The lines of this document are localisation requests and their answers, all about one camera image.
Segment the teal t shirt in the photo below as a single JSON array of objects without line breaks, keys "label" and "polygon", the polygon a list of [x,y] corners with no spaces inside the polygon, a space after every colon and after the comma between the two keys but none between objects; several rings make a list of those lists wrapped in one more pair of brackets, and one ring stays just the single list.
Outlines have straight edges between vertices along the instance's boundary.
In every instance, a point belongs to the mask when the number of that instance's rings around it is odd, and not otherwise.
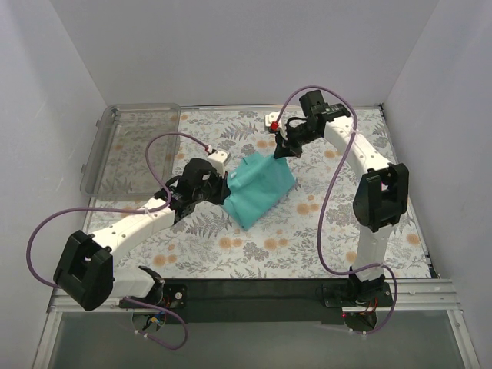
[{"label": "teal t shirt", "polygon": [[285,158],[259,152],[241,159],[228,176],[230,195],[223,209],[244,230],[249,230],[294,186],[295,178]]}]

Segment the clear plastic bin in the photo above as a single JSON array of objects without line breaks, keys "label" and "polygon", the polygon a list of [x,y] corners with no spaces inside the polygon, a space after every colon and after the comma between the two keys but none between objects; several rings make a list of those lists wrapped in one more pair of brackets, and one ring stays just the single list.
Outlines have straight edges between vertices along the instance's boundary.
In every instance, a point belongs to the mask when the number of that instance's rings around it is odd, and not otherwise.
[{"label": "clear plastic bin", "polygon": [[148,198],[159,183],[148,169],[145,148],[162,181],[172,175],[180,138],[181,107],[175,103],[120,104],[108,106],[100,119],[87,163],[82,167],[81,193],[103,200]]}]

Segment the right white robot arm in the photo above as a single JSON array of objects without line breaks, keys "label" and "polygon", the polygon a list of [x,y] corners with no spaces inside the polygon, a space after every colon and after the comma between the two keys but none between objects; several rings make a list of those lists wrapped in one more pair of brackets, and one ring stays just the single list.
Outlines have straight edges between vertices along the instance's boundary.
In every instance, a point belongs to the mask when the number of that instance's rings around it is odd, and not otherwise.
[{"label": "right white robot arm", "polygon": [[308,85],[294,91],[304,120],[296,126],[280,115],[266,118],[266,129],[274,134],[274,158],[299,158],[303,147],[323,138],[342,154],[340,166],[349,165],[359,181],[353,212],[360,225],[357,257],[348,271],[345,297],[356,305],[376,301],[387,293],[385,254],[389,235],[406,213],[409,171],[380,154],[358,130],[355,110],[341,98],[329,105],[326,88]]}]

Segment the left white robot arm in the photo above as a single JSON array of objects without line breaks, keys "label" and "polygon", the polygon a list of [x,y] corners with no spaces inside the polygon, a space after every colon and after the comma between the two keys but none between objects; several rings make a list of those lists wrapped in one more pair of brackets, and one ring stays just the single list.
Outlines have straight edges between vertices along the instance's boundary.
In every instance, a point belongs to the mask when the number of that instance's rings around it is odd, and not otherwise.
[{"label": "left white robot arm", "polygon": [[67,240],[54,273],[55,283],[84,310],[93,311],[108,298],[134,298],[146,307],[162,303],[165,280],[140,266],[116,271],[116,264],[143,241],[177,224],[197,204],[224,204],[230,195],[226,165],[230,155],[218,150],[205,159],[192,158],[181,175],[167,181],[138,214],[86,234],[76,231]]}]

